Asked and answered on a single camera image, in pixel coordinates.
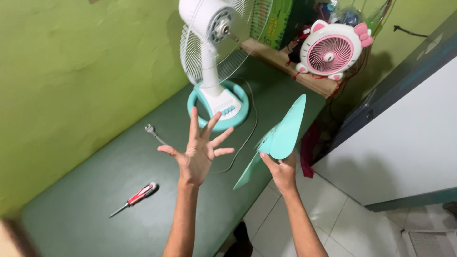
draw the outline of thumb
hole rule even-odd
[[[180,151],[178,151],[176,148],[170,145],[161,145],[157,147],[157,150],[169,154],[176,161],[179,161],[179,159],[181,159],[183,156],[183,154]]]
[[[275,163],[269,156],[268,154],[262,152],[260,153],[260,157],[262,158],[263,162],[266,164],[266,166],[271,170],[273,169],[277,163]]]

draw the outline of pink bow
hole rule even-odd
[[[373,38],[368,35],[368,27],[362,22],[354,27],[354,32],[360,37],[362,47],[367,47],[373,43]]]

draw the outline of green wall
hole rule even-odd
[[[178,0],[0,1],[0,215],[180,90]]]
[[[352,2],[343,0],[342,4],[349,6]],[[368,17],[384,2],[385,0],[356,0],[354,6]],[[426,40],[424,37],[411,36],[402,31],[393,32],[394,25],[428,35],[456,9],[457,0],[394,0],[386,23],[373,43],[365,71],[352,78],[341,98],[332,104],[334,116],[343,120],[371,89]]]

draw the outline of fan stand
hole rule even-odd
[[[208,89],[213,89],[217,86],[200,88],[201,85],[202,82],[195,85],[187,99],[187,111],[189,115],[191,114],[192,107],[199,100],[210,116],[213,116],[217,111],[222,113],[222,117],[213,128],[214,132],[222,132],[232,126],[236,127],[243,123],[248,116],[249,99],[240,85],[224,80],[217,85],[223,89],[218,96],[208,94]],[[207,120],[198,116],[198,125],[200,128],[206,126],[207,123]]]

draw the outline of screwdriver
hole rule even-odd
[[[135,194],[134,196],[132,196],[132,198],[130,198],[124,206],[122,206],[119,210],[115,211],[113,214],[110,215],[110,218],[116,214],[118,214],[120,211],[122,211],[123,209],[127,208],[127,207],[130,207],[134,204],[136,204],[137,202],[145,199],[146,197],[148,196],[151,196],[153,193],[155,193],[157,189],[157,184],[154,183],[154,182],[151,182],[150,184],[148,184],[147,186],[143,187],[143,189],[141,189],[137,194]]]

